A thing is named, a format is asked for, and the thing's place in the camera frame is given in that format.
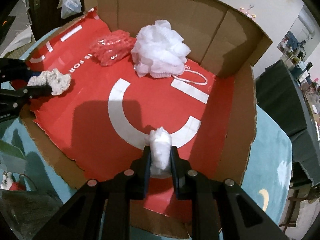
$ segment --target screw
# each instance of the screw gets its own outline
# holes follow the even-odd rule
[[[191,177],[195,177],[195,176],[198,175],[198,172],[195,171],[195,170],[189,170],[189,171],[188,171],[188,175],[191,176]]]
[[[134,171],[129,169],[129,170],[124,171],[124,174],[126,176],[132,176],[134,174]]]
[[[224,183],[229,187],[232,187],[235,184],[235,182],[232,179],[226,179]]]
[[[88,182],[87,182],[87,185],[89,187],[94,187],[95,185],[97,185],[97,181],[95,179],[90,179]]]

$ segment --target black fabric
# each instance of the black fabric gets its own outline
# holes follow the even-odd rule
[[[292,158],[306,175],[320,183],[320,147],[302,91],[282,60],[268,67],[256,80],[257,103],[287,134]]]

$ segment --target plastic bag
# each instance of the plastic bag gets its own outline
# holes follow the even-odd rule
[[[127,56],[134,44],[135,39],[128,32],[117,30],[99,38],[90,45],[90,49],[101,66],[111,66]]]
[[[61,18],[65,19],[71,15],[81,12],[80,0],[62,0]]]
[[[151,177],[160,179],[170,177],[171,135],[163,129],[163,127],[160,127],[157,130],[150,132],[146,138],[146,143],[150,145],[151,148]]]
[[[139,77],[150,73],[154,78],[181,75],[190,48],[166,20],[143,27],[131,51],[134,69]]]

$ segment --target red plastic wrap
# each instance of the red plastic wrap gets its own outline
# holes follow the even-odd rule
[[[131,38],[128,32],[117,30],[99,38],[90,45],[90,49],[101,66],[111,66],[127,56],[135,42],[136,39]]]

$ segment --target teal tablecloth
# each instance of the teal tablecloth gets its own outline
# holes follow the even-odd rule
[[[29,53],[27,51],[21,58],[25,59]],[[10,88],[9,83],[2,85],[3,88]],[[284,210],[291,178],[291,142],[280,127],[258,106],[257,112],[257,135],[251,147],[242,188],[261,208],[266,204],[263,195],[268,192],[266,213],[278,224]],[[19,147],[26,155],[25,173],[31,177],[38,189],[56,194],[63,203],[72,196],[75,190],[71,189],[44,161],[20,119],[1,123],[0,138]],[[132,228],[131,239],[166,238]]]

